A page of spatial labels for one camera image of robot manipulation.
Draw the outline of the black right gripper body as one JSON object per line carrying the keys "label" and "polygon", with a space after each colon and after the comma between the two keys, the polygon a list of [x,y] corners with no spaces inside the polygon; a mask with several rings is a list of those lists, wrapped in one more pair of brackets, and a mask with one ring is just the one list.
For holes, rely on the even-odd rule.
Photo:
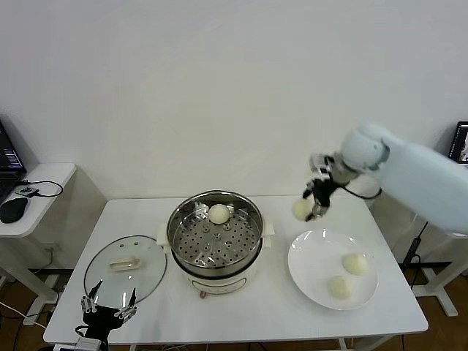
{"label": "black right gripper body", "polygon": [[315,178],[309,182],[314,202],[318,205],[330,205],[330,197],[335,192],[335,182],[331,178]]}

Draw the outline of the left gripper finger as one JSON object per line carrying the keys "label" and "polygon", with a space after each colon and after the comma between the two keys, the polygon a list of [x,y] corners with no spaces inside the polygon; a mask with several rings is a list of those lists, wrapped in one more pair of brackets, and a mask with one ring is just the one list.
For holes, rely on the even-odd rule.
{"label": "left gripper finger", "polygon": [[133,289],[132,294],[129,299],[129,303],[126,307],[123,307],[118,312],[115,313],[117,318],[132,318],[137,311],[136,303],[136,288]]}
{"label": "left gripper finger", "polygon": [[82,313],[95,313],[97,311],[94,299],[95,296],[102,285],[102,280],[100,279],[99,282],[91,288],[89,293],[86,293],[82,298],[81,298],[81,309]]}

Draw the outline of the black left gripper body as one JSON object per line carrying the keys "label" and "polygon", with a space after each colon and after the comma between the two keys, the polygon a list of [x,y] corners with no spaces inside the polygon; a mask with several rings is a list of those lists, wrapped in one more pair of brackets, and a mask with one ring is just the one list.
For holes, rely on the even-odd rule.
{"label": "black left gripper body", "polygon": [[119,329],[124,324],[124,319],[116,316],[118,309],[96,306],[96,311],[83,313],[83,322],[87,326],[85,337],[90,339],[107,339],[110,332]]}

